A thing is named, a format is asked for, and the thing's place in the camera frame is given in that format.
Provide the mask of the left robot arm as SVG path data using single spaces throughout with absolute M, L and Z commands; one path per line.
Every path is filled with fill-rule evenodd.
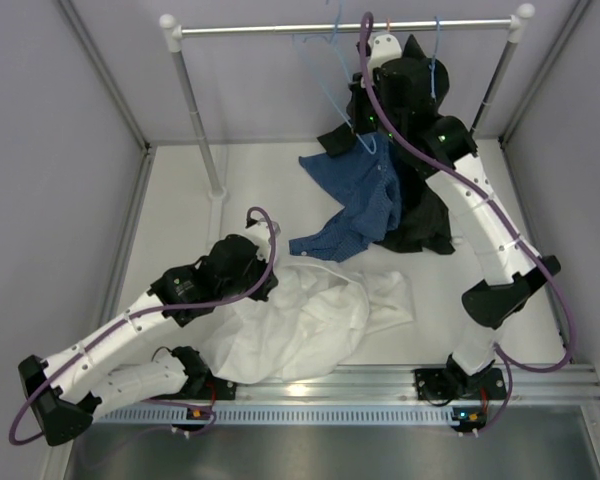
M 231 234 L 210 253 L 172 267 L 127 310 L 66 350 L 31 355 L 18 372 L 39 435 L 50 446 L 76 439 L 109 412 L 136 402 L 208 399 L 217 379 L 191 346 L 136 366 L 124 361 L 220 306 L 265 301 L 278 281 L 272 271 L 275 238 Z

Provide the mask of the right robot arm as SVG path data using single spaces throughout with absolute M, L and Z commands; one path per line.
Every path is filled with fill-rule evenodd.
M 464 123 L 439 113 L 430 89 L 448 85 L 436 63 L 407 57 L 381 64 L 363 58 L 350 85 L 354 131 L 388 141 L 409 184 L 444 206 L 482 271 L 482 280 L 462 294 L 468 319 L 445 365 L 415 372 L 418 398 L 438 407 L 506 398 L 503 374 L 494 366 L 503 354 L 506 323 L 561 269 L 556 257 L 530 246 L 511 220 Z

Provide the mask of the white shirt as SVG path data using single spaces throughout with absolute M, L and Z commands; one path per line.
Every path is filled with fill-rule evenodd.
M 279 266 L 267 300 L 245 298 L 203 317 L 195 349 L 218 378 L 239 384 L 331 373 L 379 332 L 414 321 L 409 279 L 333 262 Z

